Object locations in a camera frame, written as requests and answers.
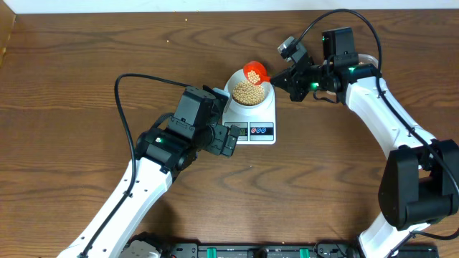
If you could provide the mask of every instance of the wire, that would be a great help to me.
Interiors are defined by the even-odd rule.
[[[330,100],[329,98],[327,97],[317,97],[317,94],[316,92],[313,92],[313,97],[314,97],[314,100],[325,100],[326,102],[329,102],[331,104],[338,104],[339,101],[338,101],[338,96],[336,96],[336,101],[333,101],[333,100]]]
[[[118,86],[120,84],[121,79],[124,77],[141,77],[141,78],[146,78],[150,80],[156,80],[159,82],[165,82],[173,85],[178,85],[182,87],[188,87],[191,85],[187,85],[181,82],[174,82],[171,80],[166,80],[160,77],[154,77],[150,75],[142,75],[142,74],[136,74],[136,73],[126,73],[123,75],[118,76],[118,78],[115,81],[115,101],[116,101],[116,107],[118,108],[118,112],[120,113],[120,119],[121,122],[123,123],[124,131],[126,132],[126,136],[128,137],[128,142],[129,142],[129,149],[131,151],[131,163],[132,163],[132,174],[131,174],[131,182],[129,183],[128,189],[124,192],[123,197],[121,197],[120,201],[116,204],[115,208],[108,214],[107,218],[103,221],[103,223],[99,226],[98,230],[94,233],[93,237],[91,237],[91,240],[87,243],[85,249],[83,252],[80,253],[79,258],[87,258],[88,255],[87,253],[89,250],[92,249],[93,244],[95,240],[98,238],[99,234],[102,232],[102,230],[107,226],[108,222],[112,219],[113,215],[115,215],[116,211],[119,210],[123,202],[128,198],[132,197],[131,196],[131,191],[132,188],[134,187],[134,183],[136,182],[136,174],[137,174],[137,162],[136,162],[136,150],[134,148],[134,142],[132,140],[131,132],[129,130],[128,126],[128,121],[126,120],[126,117],[123,112],[123,108],[121,107],[121,101],[120,101],[120,95],[118,93]]]
[[[330,54],[330,56],[327,58],[327,76],[330,75],[330,62],[331,62],[331,59],[334,58],[335,55],[334,54]]]
[[[392,257],[392,255],[394,255],[396,251],[402,248],[411,238],[415,238],[415,236],[412,234],[407,235],[394,249],[390,250],[389,255],[387,255],[387,257]]]
[[[164,121],[166,121],[171,116],[174,116],[174,114],[173,113],[166,113],[166,114],[161,115],[158,118],[158,120],[156,120],[156,122],[150,127],[150,130],[153,129],[153,128],[157,128],[158,126],[160,126],[162,123],[164,123]]]
[[[327,17],[328,15],[335,14],[335,13],[338,13],[338,12],[346,12],[346,13],[350,13],[350,14],[353,14],[353,15],[359,17],[370,28],[370,30],[372,31],[374,39],[376,40],[376,43],[377,43],[377,46],[378,46],[378,68],[377,68],[377,75],[376,75],[376,86],[377,86],[377,90],[378,90],[380,98],[383,99],[384,103],[392,111],[392,113],[395,115],[395,117],[397,117],[397,119],[403,124],[403,126],[406,127],[406,129],[408,130],[409,134],[413,135],[432,154],[433,158],[438,162],[438,164],[442,167],[443,171],[446,172],[446,174],[448,175],[448,178],[450,179],[451,184],[453,185],[453,187],[455,189],[455,192],[459,197],[458,182],[454,178],[454,175],[451,172],[451,170],[448,167],[448,165],[443,161],[443,159],[440,157],[440,155],[438,155],[438,153],[429,145],[429,143],[427,143],[421,136],[419,136],[415,132],[415,128],[412,127],[411,125],[409,125],[407,123],[407,121],[405,121],[405,119],[403,119],[403,117],[395,110],[395,108],[392,107],[391,103],[388,101],[388,99],[384,95],[385,92],[383,92],[381,90],[381,85],[379,84],[379,79],[380,79],[380,76],[381,76],[381,68],[382,68],[382,47],[381,47],[381,42],[379,41],[379,37],[378,37],[378,34],[376,33],[376,30],[374,29],[372,24],[364,16],[362,16],[360,13],[358,13],[356,11],[349,10],[349,9],[336,9],[336,10],[333,10],[333,11],[326,12],[325,14],[320,15],[319,18],[317,18],[313,22],[311,22],[311,24],[309,24],[309,26],[304,30],[304,32],[301,34],[301,36],[294,42],[294,45],[292,46],[292,48],[296,47],[296,45],[304,38],[306,33],[308,33],[308,31],[314,26],[314,24],[316,24],[317,22],[319,22],[323,18]],[[434,234],[424,233],[422,231],[414,231],[412,236],[414,236],[416,234],[423,235],[425,237],[430,237],[430,238],[433,238],[433,239],[438,239],[438,240],[451,240],[451,239],[455,239],[456,237],[459,237],[459,229],[454,234],[451,234],[450,236],[438,236],[438,235],[434,235]]]
[[[455,239],[456,237],[459,236],[459,229],[456,230],[456,232],[454,232],[453,234],[451,234],[449,236],[437,236],[437,235],[434,235],[434,234],[429,234],[429,233],[426,233],[426,232],[423,232],[423,231],[418,231],[418,230],[411,231],[411,234],[413,235],[413,237],[414,237],[414,235],[418,234],[420,236],[429,237],[431,239],[449,241],[449,240],[453,240],[453,239]]]

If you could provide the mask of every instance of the green connector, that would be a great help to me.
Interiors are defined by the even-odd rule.
[[[207,248],[207,258],[217,258],[217,248]]]
[[[310,258],[309,249],[300,249],[300,258]]]

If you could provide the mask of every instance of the wooden table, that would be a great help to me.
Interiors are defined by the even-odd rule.
[[[271,74],[277,52],[322,11],[19,15],[0,69],[0,257],[55,257],[88,225],[129,161],[115,78],[140,72],[224,87],[250,60]],[[459,11],[363,11],[384,49],[392,93],[422,127],[459,142]],[[351,26],[358,52],[376,55],[356,17],[335,14],[307,35]],[[173,112],[183,88],[126,79],[120,95],[133,137]],[[277,90],[278,141],[201,152],[137,232],[201,242],[285,244],[350,240],[379,213],[385,158],[347,107]],[[449,234],[458,217],[427,231]],[[430,242],[419,237],[417,241]],[[454,257],[459,240],[434,242]]]

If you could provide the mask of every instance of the green led light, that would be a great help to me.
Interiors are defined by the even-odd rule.
[[[317,89],[317,88],[318,88],[318,82],[312,82],[312,83],[311,83],[311,89],[312,89],[312,90],[315,90],[315,89]]]
[[[300,258],[311,258],[309,256],[309,249],[300,249]]]
[[[217,258],[217,248],[207,248],[207,258]]]

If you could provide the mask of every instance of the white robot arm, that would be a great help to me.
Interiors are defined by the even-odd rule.
[[[385,258],[395,255],[413,234],[424,234],[421,231],[430,224],[458,211],[458,190],[454,186],[459,173],[459,147],[452,140],[436,140],[408,115],[386,82],[377,80],[378,61],[355,51],[351,28],[322,32],[325,61],[323,65],[314,64],[300,40],[320,19],[339,11],[352,13],[369,25],[381,58],[379,38],[369,21],[355,11],[330,11],[313,21],[300,39],[290,37],[278,47],[281,56],[293,65],[271,78],[271,83],[290,93],[292,101],[302,101],[313,91],[317,100],[347,105],[377,139],[387,158],[378,193],[382,212],[360,234],[359,252],[363,257]],[[336,102],[316,97],[316,91],[336,94]],[[449,171],[442,163],[449,164]],[[420,180],[421,168],[431,171],[430,176]]]
[[[381,78],[380,85],[385,91],[386,98],[391,102],[397,112],[413,127],[416,132],[429,144],[435,139],[432,134],[423,130],[395,100]],[[354,111],[370,129],[377,139],[386,158],[389,152],[406,145],[410,148],[422,146],[416,138],[410,136],[410,132],[394,116],[391,110],[380,98],[376,89],[375,77],[358,79],[356,83],[348,85],[346,104]],[[380,213],[373,224],[359,236],[359,244],[365,257],[385,258],[392,250],[395,250],[413,230],[424,230],[429,226],[427,223],[415,224],[408,229],[398,231],[386,221]]]
[[[132,161],[129,162],[120,183],[91,223],[66,250],[59,254],[59,258],[76,258],[80,255],[128,188],[131,180],[131,166]],[[159,164],[147,158],[137,161],[137,177],[136,184],[131,191],[132,196],[123,202],[92,244],[93,247],[88,253],[90,257],[115,258],[120,255],[146,212],[172,184],[171,173],[163,173],[160,170]]]

